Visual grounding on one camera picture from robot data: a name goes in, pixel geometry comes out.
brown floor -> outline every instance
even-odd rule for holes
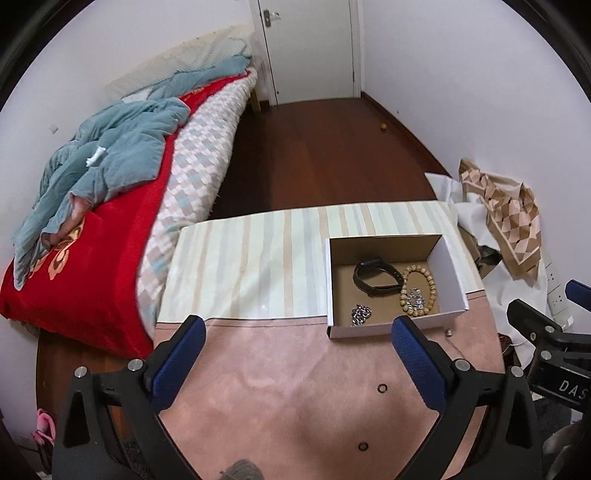
[[[380,123],[387,122],[387,130]],[[211,218],[354,202],[433,199],[424,172],[446,174],[408,132],[365,99],[320,100],[245,112]],[[43,332],[37,403],[59,417],[72,372],[125,365],[106,352]]]

striped paper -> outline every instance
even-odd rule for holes
[[[257,213],[184,228],[159,322],[326,315],[324,240],[340,236],[445,236],[465,293],[483,290],[443,202],[358,203]]]

cardboard box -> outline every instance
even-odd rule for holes
[[[404,315],[400,295],[369,297],[355,286],[355,265],[381,257],[400,273],[407,266],[428,268],[437,286],[437,300],[431,313],[413,317],[420,329],[447,326],[469,309],[466,295],[454,268],[449,246],[441,235],[356,236],[326,240],[326,278],[328,329],[330,338],[389,335],[392,321]],[[368,284],[390,285],[396,281],[380,272],[365,280]],[[428,300],[428,283],[421,274],[408,277],[408,289],[420,288]],[[357,304],[372,310],[371,317],[359,326],[351,326],[351,310]]]

light blue comforter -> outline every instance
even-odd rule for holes
[[[33,210],[15,234],[15,288],[22,289],[31,267],[47,253],[41,235],[57,233],[70,216],[70,194],[88,200],[92,209],[154,180],[166,136],[189,117],[189,107],[176,97],[244,73],[249,62],[237,55],[209,69],[177,73],[154,85],[147,100],[118,102],[84,121],[49,159]]]

smartwatch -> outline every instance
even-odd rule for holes
[[[397,283],[393,285],[380,285],[377,287],[372,287],[361,280],[360,275],[365,276],[365,274],[376,270],[380,270],[382,272],[386,272],[388,275],[391,275]],[[364,291],[369,297],[379,297],[382,295],[400,293],[400,290],[402,290],[402,284],[404,283],[404,278],[392,265],[387,264],[380,257],[376,257],[371,260],[360,262],[355,266],[355,271],[353,272],[353,282],[355,282],[355,285],[358,289]]]

